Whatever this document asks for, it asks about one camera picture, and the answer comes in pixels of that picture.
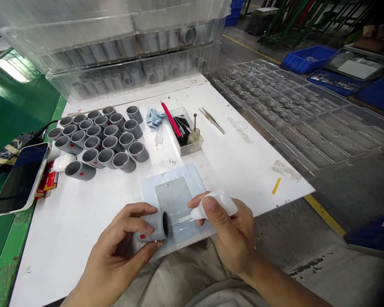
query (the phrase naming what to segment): clear plastic tray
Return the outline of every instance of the clear plastic tray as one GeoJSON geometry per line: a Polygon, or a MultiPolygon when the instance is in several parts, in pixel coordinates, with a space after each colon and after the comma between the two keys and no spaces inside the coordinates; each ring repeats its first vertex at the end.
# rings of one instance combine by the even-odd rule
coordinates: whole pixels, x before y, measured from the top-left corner
{"type": "Polygon", "coordinates": [[[179,80],[216,69],[221,43],[152,58],[70,72],[52,73],[46,79],[71,104],[84,99],[105,97],[156,86],[167,80],[179,80]]]}
{"type": "Polygon", "coordinates": [[[308,180],[384,150],[384,117],[263,60],[207,75],[308,180]]]}
{"type": "MultiPolygon", "coordinates": [[[[186,121],[188,122],[189,124],[189,127],[195,127],[193,125],[193,121],[191,119],[191,117],[189,116],[188,112],[186,111],[185,108],[179,108],[179,109],[175,109],[175,110],[170,110],[169,111],[170,114],[175,117],[175,116],[184,116],[186,121]]],[[[199,141],[198,142],[195,142],[195,143],[192,143],[192,144],[188,144],[188,145],[185,145],[185,146],[180,146],[178,140],[177,140],[177,136],[174,132],[174,130],[172,129],[172,126],[169,124],[168,125],[168,129],[170,130],[170,135],[171,135],[171,138],[172,138],[172,141],[176,147],[176,150],[178,151],[179,153],[179,156],[186,156],[188,154],[192,154],[194,152],[197,152],[201,149],[202,147],[202,144],[204,142],[204,139],[202,138],[201,135],[199,135],[199,141]]]]}
{"type": "Polygon", "coordinates": [[[0,35],[42,72],[220,39],[231,0],[0,0],[0,35]]]}

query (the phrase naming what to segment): phone screen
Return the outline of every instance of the phone screen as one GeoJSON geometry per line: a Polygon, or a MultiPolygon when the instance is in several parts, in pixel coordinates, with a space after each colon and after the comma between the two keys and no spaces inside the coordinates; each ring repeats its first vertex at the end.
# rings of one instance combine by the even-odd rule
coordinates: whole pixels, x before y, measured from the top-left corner
{"type": "Polygon", "coordinates": [[[30,198],[48,144],[26,147],[20,151],[0,193],[0,214],[22,209],[30,198]]]}

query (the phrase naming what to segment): blue cloth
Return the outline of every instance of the blue cloth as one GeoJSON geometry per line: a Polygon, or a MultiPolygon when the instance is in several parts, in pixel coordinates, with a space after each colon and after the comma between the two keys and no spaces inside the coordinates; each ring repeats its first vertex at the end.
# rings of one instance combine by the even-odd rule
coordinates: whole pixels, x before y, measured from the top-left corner
{"type": "Polygon", "coordinates": [[[146,114],[146,124],[151,128],[151,132],[158,131],[158,126],[161,124],[162,119],[166,116],[164,112],[158,112],[154,108],[148,108],[146,114]]]}

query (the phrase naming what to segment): small glass bottle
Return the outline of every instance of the small glass bottle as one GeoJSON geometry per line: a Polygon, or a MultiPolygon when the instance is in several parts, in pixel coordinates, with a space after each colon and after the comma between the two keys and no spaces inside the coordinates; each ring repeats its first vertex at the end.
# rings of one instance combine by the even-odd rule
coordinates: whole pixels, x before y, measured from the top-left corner
{"type": "Polygon", "coordinates": [[[199,142],[200,138],[201,138],[201,131],[198,128],[192,129],[192,132],[188,137],[188,145],[199,142]]]}

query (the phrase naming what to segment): glue bottle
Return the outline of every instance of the glue bottle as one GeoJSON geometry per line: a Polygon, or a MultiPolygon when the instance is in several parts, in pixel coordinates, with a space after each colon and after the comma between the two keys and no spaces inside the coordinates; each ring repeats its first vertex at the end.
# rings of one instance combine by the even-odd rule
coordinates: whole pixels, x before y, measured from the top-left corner
{"type": "MultiPolygon", "coordinates": [[[[236,204],[227,195],[225,190],[218,189],[218,190],[210,192],[205,197],[207,197],[207,196],[212,196],[213,198],[215,198],[218,201],[218,203],[226,210],[226,212],[229,216],[232,216],[238,212],[238,207],[236,207],[236,204]]],[[[205,210],[202,206],[202,201],[205,199],[205,197],[202,198],[201,202],[199,203],[199,206],[191,211],[190,216],[194,220],[200,220],[200,219],[207,219],[208,218],[206,213],[205,213],[205,210]]]]}

